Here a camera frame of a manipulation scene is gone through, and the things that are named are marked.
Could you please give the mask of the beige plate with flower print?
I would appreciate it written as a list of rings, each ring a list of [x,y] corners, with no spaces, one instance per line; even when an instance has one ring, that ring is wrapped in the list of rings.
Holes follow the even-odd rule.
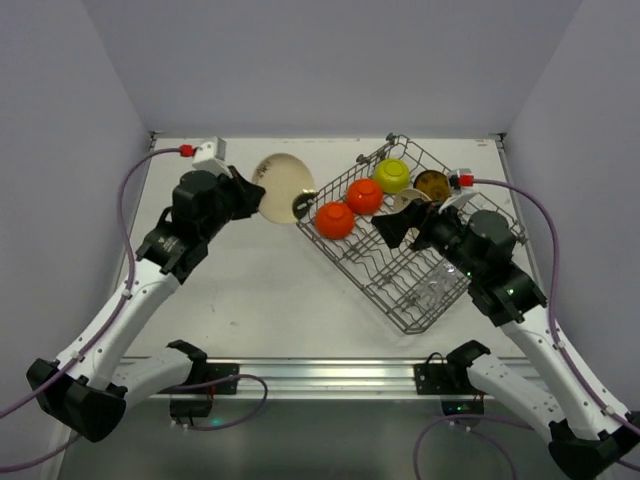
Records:
[[[276,153],[263,159],[255,168],[252,182],[265,194],[259,213],[275,224],[295,224],[313,206],[317,189],[313,176],[299,158]]]

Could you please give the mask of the orange bowl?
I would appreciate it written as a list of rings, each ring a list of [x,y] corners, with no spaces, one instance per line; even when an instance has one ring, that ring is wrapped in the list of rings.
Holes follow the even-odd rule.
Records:
[[[383,199],[381,187],[369,178],[354,181],[346,193],[347,205],[359,215],[373,215],[380,209]]]
[[[341,240],[353,231],[355,216],[346,203],[329,202],[318,209],[314,224],[323,237]]]

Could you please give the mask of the yellow patterned plate dark rim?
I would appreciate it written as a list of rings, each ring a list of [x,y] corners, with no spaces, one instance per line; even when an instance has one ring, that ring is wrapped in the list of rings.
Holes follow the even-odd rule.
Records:
[[[444,202],[451,196],[447,176],[436,170],[424,170],[419,173],[413,187],[436,202]]]

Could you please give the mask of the beige plate with black characters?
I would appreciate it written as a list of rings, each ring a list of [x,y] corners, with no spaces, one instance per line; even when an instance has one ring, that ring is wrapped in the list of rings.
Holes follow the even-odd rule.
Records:
[[[413,200],[430,202],[431,198],[416,188],[405,188],[398,192],[393,199],[393,211],[400,212],[406,208]]]

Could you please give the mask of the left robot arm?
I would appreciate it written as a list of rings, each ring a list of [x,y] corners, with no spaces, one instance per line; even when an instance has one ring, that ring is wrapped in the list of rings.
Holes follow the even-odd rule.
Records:
[[[54,360],[37,359],[29,367],[26,377],[41,409],[96,443],[148,397],[211,380],[206,353],[183,340],[127,367],[120,362],[156,310],[207,257],[219,231],[257,213],[265,193],[235,168],[184,174],[124,283],[71,345]]]

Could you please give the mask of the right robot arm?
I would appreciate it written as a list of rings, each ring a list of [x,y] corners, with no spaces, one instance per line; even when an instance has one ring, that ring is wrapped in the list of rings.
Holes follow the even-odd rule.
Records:
[[[453,207],[414,200],[397,213],[375,216],[372,225],[390,248],[410,230],[411,249],[435,249],[466,275],[474,306],[525,354],[546,385],[510,370],[477,341],[451,351],[446,361],[458,377],[503,403],[547,443],[571,479],[595,479],[639,444],[639,415],[599,382],[562,329],[550,323],[547,299],[512,259],[516,237],[496,211],[479,210],[463,222]]]

